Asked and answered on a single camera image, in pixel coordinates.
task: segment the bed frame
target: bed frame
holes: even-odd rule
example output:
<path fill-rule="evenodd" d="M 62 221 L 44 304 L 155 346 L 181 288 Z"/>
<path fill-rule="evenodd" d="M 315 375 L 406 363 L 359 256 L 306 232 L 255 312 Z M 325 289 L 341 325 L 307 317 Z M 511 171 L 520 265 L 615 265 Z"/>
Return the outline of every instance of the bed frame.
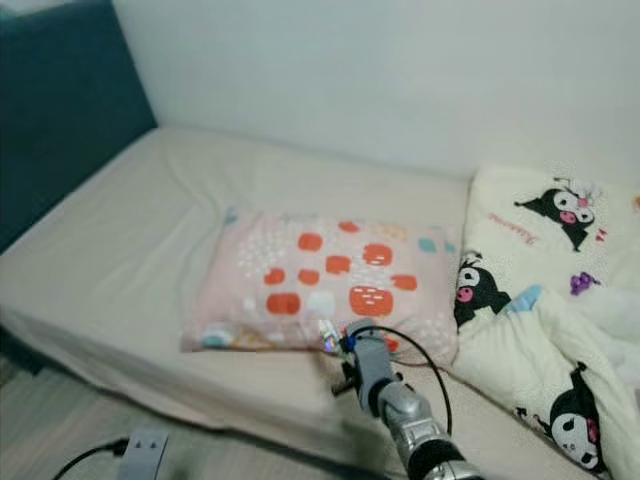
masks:
<path fill-rule="evenodd" d="M 0 22 L 2 253 L 157 124 L 110 1 L 4 12 Z M 2 354 L 23 368 L 48 363 L 0 333 Z"/>

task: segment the black cable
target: black cable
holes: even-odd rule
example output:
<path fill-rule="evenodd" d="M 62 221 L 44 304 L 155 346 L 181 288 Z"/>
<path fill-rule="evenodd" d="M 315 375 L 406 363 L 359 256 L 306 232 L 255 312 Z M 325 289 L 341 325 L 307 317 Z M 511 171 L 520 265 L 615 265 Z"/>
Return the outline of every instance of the black cable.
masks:
<path fill-rule="evenodd" d="M 407 342 L 409 342 L 411 345 L 413 345 L 416 350 L 418 350 L 422 356 L 427 360 L 427 363 L 429 364 L 429 366 L 431 367 L 431 370 L 433 370 L 433 373 L 436 374 L 436 378 L 438 379 L 438 383 L 440 384 L 440 390 L 442 390 L 442 397 L 444 398 L 444 405 L 445 408 L 447 409 L 447 433 L 449 434 L 449 436 L 451 436 L 451 431 L 453 428 L 453 421 L 452 421 L 452 415 L 451 415 L 451 403 L 449 402 L 449 393 L 447 392 L 447 387 L 445 387 L 444 385 L 444 381 L 442 380 L 442 377 L 440 376 L 440 372 L 438 371 L 438 367 L 436 367 L 436 364 L 433 363 L 433 360 L 431 360 L 431 357 L 429 356 L 429 354 L 427 353 L 427 351 L 422 348 L 420 346 L 420 344 L 418 342 L 416 342 L 413 338 L 411 338 L 409 335 L 399 332 L 398 330 L 394 329 L 394 328 L 390 328 L 390 327 L 384 327 L 382 325 L 371 325 L 368 327 L 362 327 L 362 328 L 358 328 L 355 332 L 353 332 L 351 334 L 352 338 L 355 338 L 356 335 L 362 333 L 362 332 L 366 332 L 366 331 L 372 331 L 372 330 L 381 330 L 383 332 L 389 332 L 392 333 L 394 335 L 397 335 L 398 337 L 406 340 Z"/>
<path fill-rule="evenodd" d="M 86 452 L 81 453 L 77 457 L 70 460 L 64 467 L 62 467 L 62 469 L 56 474 L 56 476 L 53 477 L 53 480 L 60 480 L 65 475 L 65 473 L 75 467 L 78 463 L 96 453 L 113 452 L 114 457 L 121 457 L 124 455 L 124 452 L 127 449 L 127 445 L 129 445 L 129 439 L 120 438 L 114 442 L 109 442 L 104 445 L 100 445 L 98 447 L 87 450 Z"/>

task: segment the bed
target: bed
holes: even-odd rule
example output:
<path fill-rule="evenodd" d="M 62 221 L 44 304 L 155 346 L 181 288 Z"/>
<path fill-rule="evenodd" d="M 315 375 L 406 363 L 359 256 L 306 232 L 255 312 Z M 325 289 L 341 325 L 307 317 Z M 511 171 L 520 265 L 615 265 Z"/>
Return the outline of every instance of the bed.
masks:
<path fill-rule="evenodd" d="M 404 478 L 388 432 L 360 412 L 355 395 L 332 397 L 334 359 L 181 353 L 181 322 L 229 206 L 461 228 L 467 182 L 229 134 L 151 128 L 144 118 L 146 133 L 98 162 L 106 166 L 2 254 L 3 328 L 93 385 L 171 417 Z M 130 134 L 120 135 L 122 146 Z M 443 420 L 434 377 L 398 368 Z M 509 413 L 451 377 L 446 384 L 453 437 L 487 478 L 590 478 Z"/>

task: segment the white blanket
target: white blanket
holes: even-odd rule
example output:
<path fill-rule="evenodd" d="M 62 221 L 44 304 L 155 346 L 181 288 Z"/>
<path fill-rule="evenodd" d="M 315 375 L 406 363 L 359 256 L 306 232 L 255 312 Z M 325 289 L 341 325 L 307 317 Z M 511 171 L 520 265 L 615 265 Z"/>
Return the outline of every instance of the white blanket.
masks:
<path fill-rule="evenodd" d="M 617 480 L 640 472 L 639 196 L 479 172 L 455 308 L 453 372 Z"/>

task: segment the patterned pillow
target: patterned pillow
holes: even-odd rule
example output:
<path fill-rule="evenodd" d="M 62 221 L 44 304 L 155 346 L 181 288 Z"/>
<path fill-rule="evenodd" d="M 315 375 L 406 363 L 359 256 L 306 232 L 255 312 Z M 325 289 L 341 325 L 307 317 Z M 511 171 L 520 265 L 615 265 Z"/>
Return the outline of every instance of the patterned pillow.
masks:
<path fill-rule="evenodd" d="M 231 210 L 182 348 L 322 349 L 321 322 L 371 317 L 448 365 L 454 243 L 433 227 Z M 400 360 L 419 358 L 398 339 L 388 345 Z"/>

